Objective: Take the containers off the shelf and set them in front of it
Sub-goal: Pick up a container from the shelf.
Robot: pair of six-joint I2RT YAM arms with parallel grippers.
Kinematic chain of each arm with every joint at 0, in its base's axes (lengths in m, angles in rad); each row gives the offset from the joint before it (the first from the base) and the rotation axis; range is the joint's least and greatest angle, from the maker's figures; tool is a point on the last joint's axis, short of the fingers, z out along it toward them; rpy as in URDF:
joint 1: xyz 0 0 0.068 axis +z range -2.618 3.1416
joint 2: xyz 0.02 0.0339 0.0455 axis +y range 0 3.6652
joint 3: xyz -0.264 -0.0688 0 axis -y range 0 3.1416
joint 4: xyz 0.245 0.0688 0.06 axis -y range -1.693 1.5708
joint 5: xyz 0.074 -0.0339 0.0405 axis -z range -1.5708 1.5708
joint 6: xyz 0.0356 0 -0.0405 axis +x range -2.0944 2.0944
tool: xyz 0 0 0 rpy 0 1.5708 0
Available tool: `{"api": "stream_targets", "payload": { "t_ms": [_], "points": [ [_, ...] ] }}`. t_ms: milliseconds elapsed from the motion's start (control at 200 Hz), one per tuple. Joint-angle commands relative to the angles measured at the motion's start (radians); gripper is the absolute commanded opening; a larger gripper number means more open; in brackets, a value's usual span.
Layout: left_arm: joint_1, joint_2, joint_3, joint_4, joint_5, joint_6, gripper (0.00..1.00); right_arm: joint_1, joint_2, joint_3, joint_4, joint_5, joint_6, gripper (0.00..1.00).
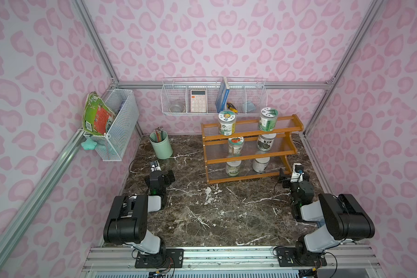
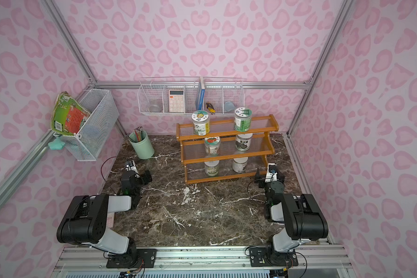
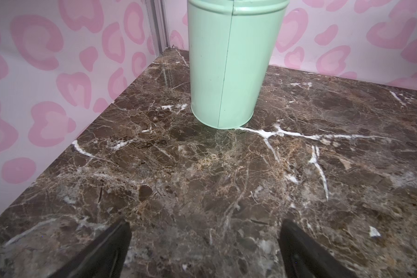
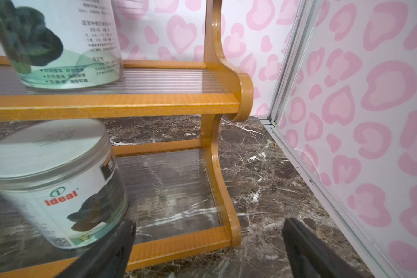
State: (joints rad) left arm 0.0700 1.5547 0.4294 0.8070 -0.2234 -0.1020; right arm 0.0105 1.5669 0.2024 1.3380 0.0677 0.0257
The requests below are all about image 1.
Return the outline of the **tomato lid seed jar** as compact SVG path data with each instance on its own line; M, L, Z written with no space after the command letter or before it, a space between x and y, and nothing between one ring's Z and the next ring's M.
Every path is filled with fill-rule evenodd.
M239 156L244 146L244 137L230 137L228 139L228 152L231 156Z

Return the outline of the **green leaf lid seed jar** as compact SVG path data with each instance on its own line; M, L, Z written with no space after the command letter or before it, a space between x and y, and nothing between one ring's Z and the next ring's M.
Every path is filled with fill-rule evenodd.
M258 127L261 131L271 132L278 121L279 112L271 107L265 107L260 112Z

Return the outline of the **sunflower lid seed jar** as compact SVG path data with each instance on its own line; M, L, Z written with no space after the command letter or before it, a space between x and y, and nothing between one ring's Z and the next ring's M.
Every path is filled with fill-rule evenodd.
M219 132L224 136L231 136L235 133L237 114L230 110L221 111L218 114Z

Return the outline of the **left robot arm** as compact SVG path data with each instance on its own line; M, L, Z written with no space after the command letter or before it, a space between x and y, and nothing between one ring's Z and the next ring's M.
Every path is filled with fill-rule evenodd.
M142 255L164 256L165 245L160 237L148 230L147 221L149 213L166 207L167 187L175 182L174 173L154 170L145 181L149 194L114 197L103 239L105 243L132 246Z

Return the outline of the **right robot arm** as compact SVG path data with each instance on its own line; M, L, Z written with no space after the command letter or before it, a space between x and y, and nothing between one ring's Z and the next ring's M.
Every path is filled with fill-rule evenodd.
M278 182L290 190L294 220L318 225L314 232L300 236L294 247L274 248L280 266L326 265L322 255L328 249L375 235L373 221L353 195L320 193L314 201L315 189L303 165L296 163L291 174L280 170Z

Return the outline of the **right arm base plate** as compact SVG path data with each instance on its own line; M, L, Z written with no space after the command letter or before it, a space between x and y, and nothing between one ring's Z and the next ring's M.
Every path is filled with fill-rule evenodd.
M278 246L273 249L280 267L315 267L327 266L326 259L321 253L312 253L305 249Z

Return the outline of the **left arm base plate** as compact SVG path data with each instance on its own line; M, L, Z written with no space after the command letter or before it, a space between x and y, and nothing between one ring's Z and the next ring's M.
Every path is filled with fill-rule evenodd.
M165 249L157 254L139 254L136 258L136 269L182 268L184 249Z

